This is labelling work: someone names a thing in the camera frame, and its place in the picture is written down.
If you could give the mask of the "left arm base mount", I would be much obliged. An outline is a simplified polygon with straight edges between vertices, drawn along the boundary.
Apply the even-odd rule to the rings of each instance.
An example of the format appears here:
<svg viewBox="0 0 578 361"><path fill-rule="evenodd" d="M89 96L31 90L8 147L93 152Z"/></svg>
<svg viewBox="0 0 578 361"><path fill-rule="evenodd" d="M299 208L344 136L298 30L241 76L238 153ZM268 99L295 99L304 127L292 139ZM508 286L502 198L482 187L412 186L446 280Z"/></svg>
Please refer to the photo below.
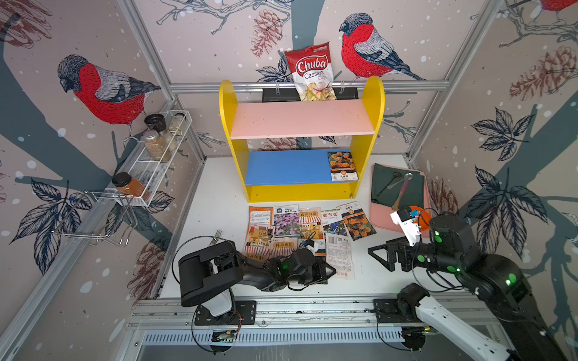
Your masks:
<svg viewBox="0 0 578 361"><path fill-rule="evenodd" d="M214 316L209 309L198 305L194 316L195 326L242 326L254 325L257 302L254 300L236 300L233 309L221 316Z"/></svg>

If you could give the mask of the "striped shop seed bag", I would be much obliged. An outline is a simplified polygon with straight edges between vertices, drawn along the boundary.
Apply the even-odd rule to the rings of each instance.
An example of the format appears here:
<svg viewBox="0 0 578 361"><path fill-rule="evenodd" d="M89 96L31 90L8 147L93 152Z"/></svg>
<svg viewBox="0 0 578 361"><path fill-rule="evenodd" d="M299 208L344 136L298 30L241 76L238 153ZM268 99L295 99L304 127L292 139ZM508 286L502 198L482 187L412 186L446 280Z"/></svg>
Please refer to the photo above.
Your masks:
<svg viewBox="0 0 578 361"><path fill-rule="evenodd" d="M301 208L298 217L302 239L322 240L324 238L323 217L320 208Z"/></svg>

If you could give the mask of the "white orange seed bag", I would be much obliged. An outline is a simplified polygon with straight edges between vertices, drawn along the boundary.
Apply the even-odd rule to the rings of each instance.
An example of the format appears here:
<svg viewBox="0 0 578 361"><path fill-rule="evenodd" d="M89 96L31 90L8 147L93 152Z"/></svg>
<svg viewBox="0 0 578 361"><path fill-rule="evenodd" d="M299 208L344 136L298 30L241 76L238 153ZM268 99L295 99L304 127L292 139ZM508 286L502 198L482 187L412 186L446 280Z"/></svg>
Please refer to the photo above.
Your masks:
<svg viewBox="0 0 578 361"><path fill-rule="evenodd" d="M249 207L249 222L250 226L254 225L273 225L273 208L272 207Z"/></svg>

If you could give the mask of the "pink shop seed bag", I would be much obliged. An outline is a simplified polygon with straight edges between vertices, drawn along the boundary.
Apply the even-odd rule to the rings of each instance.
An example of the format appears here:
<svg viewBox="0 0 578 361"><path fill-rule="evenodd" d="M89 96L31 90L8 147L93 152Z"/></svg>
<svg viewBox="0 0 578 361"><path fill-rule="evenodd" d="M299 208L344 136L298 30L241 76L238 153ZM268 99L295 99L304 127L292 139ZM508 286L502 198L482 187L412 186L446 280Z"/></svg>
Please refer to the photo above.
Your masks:
<svg viewBox="0 0 578 361"><path fill-rule="evenodd" d="M245 256L257 261L266 260L274 232L274 225L250 224L244 243Z"/></svg>
<svg viewBox="0 0 578 361"><path fill-rule="evenodd" d="M269 246L269 258L287 257L298 248L299 239L295 237L274 238Z"/></svg>

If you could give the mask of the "orange marigold seed bag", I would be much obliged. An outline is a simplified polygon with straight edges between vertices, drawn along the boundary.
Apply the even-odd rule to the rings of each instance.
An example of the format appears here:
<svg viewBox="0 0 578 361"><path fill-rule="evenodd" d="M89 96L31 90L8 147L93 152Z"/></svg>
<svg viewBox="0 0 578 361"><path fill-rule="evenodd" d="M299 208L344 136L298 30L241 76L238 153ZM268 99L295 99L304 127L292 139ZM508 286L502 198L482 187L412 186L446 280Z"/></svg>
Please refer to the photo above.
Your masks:
<svg viewBox="0 0 578 361"><path fill-rule="evenodd" d="M375 228L359 202L350 202L339 206L337 209L353 241L376 234Z"/></svg>

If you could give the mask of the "white text seed bag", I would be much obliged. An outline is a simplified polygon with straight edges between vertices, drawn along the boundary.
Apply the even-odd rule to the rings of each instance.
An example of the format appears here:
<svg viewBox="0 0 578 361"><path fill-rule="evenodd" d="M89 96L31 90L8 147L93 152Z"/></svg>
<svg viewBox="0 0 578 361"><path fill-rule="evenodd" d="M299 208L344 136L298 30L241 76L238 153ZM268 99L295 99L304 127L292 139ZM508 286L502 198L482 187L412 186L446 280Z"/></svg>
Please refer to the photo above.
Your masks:
<svg viewBox="0 0 578 361"><path fill-rule="evenodd" d="M352 260L352 239L332 233L325 234L327 243L326 262L337 271L337 277L355 279L355 267Z"/></svg>

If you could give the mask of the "purple flower seed bag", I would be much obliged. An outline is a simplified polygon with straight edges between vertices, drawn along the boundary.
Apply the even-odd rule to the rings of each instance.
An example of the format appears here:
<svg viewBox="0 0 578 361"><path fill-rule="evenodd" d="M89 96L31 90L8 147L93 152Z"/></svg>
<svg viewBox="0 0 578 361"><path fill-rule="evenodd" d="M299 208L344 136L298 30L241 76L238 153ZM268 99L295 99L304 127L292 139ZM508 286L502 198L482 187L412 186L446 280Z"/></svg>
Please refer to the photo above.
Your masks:
<svg viewBox="0 0 578 361"><path fill-rule="evenodd" d="M275 206L273 208L274 236L276 238L300 236L298 205Z"/></svg>

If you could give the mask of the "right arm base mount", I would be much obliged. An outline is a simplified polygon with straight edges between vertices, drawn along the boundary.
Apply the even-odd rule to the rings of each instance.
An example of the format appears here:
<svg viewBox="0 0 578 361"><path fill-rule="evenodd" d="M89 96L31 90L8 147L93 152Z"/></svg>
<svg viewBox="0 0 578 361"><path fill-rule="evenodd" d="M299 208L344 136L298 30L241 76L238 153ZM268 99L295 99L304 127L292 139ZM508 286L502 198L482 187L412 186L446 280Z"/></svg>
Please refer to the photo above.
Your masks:
<svg viewBox="0 0 578 361"><path fill-rule="evenodd" d="M394 298L374 299L377 323L418 323L416 309L430 293L416 283L404 287Z"/></svg>

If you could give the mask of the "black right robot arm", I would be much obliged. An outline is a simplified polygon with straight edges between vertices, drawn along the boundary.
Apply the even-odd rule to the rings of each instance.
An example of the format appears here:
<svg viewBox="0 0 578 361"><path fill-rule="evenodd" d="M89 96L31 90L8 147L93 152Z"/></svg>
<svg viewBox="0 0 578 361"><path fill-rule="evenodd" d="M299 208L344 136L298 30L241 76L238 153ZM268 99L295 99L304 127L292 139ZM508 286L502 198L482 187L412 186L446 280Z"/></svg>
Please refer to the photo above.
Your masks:
<svg viewBox="0 0 578 361"><path fill-rule="evenodd" d="M541 316L522 270L507 257L482 252L471 227L453 214L428 222L430 241L420 231L406 233L383 245L369 248L371 257L393 272L423 268L447 272L460 286L485 303L500 321L511 347L493 341L451 313L417 282L404 287L390 308L379 311L378 321L389 317L420 320L442 333L475 360L564 360L566 356Z"/></svg>

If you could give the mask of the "blue flower seed bag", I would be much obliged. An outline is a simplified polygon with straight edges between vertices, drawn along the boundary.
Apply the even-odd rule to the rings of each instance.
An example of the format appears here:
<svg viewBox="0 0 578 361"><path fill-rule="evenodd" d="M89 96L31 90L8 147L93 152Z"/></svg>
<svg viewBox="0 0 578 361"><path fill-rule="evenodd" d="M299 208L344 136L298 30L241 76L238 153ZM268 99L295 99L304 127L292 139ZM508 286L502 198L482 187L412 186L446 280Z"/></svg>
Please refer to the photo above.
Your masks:
<svg viewBox="0 0 578 361"><path fill-rule="evenodd" d="M325 233L339 236L349 235L339 209L322 210L322 226Z"/></svg>

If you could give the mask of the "dark marigold seed bag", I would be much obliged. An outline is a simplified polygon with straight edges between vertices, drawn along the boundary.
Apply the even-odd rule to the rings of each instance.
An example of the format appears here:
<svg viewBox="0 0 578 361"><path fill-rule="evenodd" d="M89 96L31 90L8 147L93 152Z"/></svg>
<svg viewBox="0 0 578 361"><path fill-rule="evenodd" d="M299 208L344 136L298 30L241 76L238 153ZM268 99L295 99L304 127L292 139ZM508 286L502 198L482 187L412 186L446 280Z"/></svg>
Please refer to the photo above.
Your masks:
<svg viewBox="0 0 578 361"><path fill-rule="evenodd" d="M327 244L324 239L315 239L313 245L313 253L316 257L326 257L327 255Z"/></svg>

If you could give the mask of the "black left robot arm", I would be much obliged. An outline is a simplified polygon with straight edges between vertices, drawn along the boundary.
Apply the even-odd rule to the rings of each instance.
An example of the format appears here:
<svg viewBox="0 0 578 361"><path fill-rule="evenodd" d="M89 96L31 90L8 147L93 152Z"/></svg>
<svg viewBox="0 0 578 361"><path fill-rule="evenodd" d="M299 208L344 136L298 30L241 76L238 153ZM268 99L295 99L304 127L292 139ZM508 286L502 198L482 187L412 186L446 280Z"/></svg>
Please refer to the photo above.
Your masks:
<svg viewBox="0 0 578 361"><path fill-rule="evenodd" d="M215 317L235 308L232 287L237 284L268 293L284 289L300 292L312 285L326 284L337 274L324 258L307 249L257 261L241 254L234 242L223 238L183 255L178 268L171 272L180 287L181 305L185 308L202 305Z"/></svg>

